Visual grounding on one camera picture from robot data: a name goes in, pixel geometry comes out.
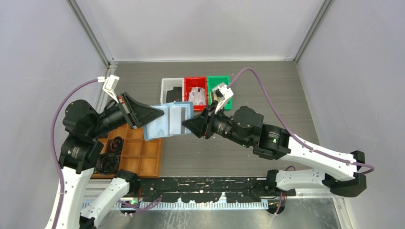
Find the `blue card holder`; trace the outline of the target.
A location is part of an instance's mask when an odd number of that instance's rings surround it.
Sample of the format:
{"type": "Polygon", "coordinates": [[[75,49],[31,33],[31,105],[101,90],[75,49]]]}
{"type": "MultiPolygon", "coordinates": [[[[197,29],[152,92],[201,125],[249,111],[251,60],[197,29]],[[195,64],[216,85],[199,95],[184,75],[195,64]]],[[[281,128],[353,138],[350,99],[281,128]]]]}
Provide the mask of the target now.
{"type": "Polygon", "coordinates": [[[146,141],[191,134],[182,122],[192,118],[194,113],[192,102],[172,102],[152,107],[162,110],[164,115],[143,127],[146,141]]]}

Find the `white plastic bin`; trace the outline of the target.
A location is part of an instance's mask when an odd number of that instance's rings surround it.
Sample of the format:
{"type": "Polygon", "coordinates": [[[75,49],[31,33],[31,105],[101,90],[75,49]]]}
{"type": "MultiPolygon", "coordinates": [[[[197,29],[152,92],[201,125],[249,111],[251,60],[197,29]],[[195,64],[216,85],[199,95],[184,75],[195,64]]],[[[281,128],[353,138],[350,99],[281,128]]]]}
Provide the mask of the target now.
{"type": "Polygon", "coordinates": [[[163,78],[161,80],[160,103],[184,101],[184,78],[163,78]]]}

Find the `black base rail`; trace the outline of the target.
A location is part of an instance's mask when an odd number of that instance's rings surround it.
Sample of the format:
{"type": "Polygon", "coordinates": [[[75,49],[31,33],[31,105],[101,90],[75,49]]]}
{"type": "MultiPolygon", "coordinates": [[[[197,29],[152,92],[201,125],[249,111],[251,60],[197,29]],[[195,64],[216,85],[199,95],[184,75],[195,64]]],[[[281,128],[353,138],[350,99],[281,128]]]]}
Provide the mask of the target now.
{"type": "Polygon", "coordinates": [[[131,188],[125,198],[142,198],[162,203],[218,202],[224,195],[227,203],[258,202],[260,198],[280,196],[280,191],[270,188],[264,177],[161,177],[139,178],[136,188],[131,188]]]}

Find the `red plastic bin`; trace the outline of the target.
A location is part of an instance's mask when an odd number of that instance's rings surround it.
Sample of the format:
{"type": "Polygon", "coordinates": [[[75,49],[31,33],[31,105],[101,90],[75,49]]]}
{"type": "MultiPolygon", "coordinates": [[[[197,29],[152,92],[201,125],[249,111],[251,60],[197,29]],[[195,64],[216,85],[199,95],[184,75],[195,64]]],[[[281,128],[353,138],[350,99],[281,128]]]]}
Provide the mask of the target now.
{"type": "Polygon", "coordinates": [[[183,98],[185,102],[192,102],[195,112],[202,111],[208,104],[207,78],[185,77],[183,98]]]}

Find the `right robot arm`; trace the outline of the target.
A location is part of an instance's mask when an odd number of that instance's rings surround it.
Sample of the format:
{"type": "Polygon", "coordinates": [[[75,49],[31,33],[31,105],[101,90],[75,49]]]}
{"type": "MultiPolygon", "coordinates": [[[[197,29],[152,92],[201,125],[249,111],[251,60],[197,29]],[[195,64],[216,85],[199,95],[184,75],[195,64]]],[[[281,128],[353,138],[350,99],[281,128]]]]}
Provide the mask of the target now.
{"type": "Polygon", "coordinates": [[[242,106],[233,116],[216,111],[212,104],[182,125],[196,137],[209,139],[217,134],[238,145],[252,148],[253,154],[268,160],[283,160],[309,166],[307,170],[269,170],[265,189],[271,196],[296,188],[326,189],[337,196],[353,198],[367,188],[366,175],[359,172],[364,152],[336,152],[305,141],[286,129],[265,124],[262,114],[242,106]]]}

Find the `wooden compartment tray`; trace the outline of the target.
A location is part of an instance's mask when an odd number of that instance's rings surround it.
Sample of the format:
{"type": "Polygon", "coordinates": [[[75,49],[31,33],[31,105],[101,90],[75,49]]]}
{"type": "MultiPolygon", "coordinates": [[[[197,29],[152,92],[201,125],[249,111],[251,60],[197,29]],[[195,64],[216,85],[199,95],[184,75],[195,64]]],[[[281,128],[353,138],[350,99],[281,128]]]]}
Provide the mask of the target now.
{"type": "Polygon", "coordinates": [[[136,173],[140,178],[158,178],[162,139],[146,141],[142,128],[123,125],[99,138],[104,147],[92,179],[113,178],[119,170],[136,173]]]}

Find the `black cards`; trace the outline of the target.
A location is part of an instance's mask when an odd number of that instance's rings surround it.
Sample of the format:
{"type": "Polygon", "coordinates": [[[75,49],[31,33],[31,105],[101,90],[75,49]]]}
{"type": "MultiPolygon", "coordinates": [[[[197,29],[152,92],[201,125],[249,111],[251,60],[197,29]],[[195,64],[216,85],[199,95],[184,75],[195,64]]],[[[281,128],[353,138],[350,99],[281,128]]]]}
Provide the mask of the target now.
{"type": "Polygon", "coordinates": [[[183,89],[182,87],[173,87],[173,89],[168,90],[166,92],[166,103],[171,103],[171,102],[182,102],[183,100],[183,95],[182,95],[183,89]]]}

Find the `white cards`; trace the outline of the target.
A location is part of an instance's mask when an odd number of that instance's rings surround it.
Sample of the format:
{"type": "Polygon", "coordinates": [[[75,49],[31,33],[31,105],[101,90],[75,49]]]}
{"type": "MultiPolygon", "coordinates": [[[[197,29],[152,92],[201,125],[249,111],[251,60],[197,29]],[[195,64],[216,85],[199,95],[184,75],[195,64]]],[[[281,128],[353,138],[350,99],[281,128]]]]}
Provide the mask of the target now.
{"type": "Polygon", "coordinates": [[[193,105],[206,105],[206,91],[202,87],[193,87],[188,93],[188,101],[193,105]]]}

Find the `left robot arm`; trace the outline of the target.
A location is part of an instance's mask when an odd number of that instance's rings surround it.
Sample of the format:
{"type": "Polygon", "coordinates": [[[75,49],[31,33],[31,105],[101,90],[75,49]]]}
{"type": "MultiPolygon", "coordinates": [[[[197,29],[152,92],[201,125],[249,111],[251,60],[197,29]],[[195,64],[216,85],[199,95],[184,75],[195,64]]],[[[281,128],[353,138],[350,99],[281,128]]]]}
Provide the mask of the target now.
{"type": "Polygon", "coordinates": [[[124,196],[139,192],[138,175],[119,170],[110,185],[87,208],[82,208],[85,190],[104,148],[99,141],[109,132],[128,125],[137,129],[163,116],[164,112],[123,93],[98,113],[86,100],[70,103],[63,119],[68,132],[56,161],[59,192],[56,194],[48,229],[95,229],[124,196]]]}

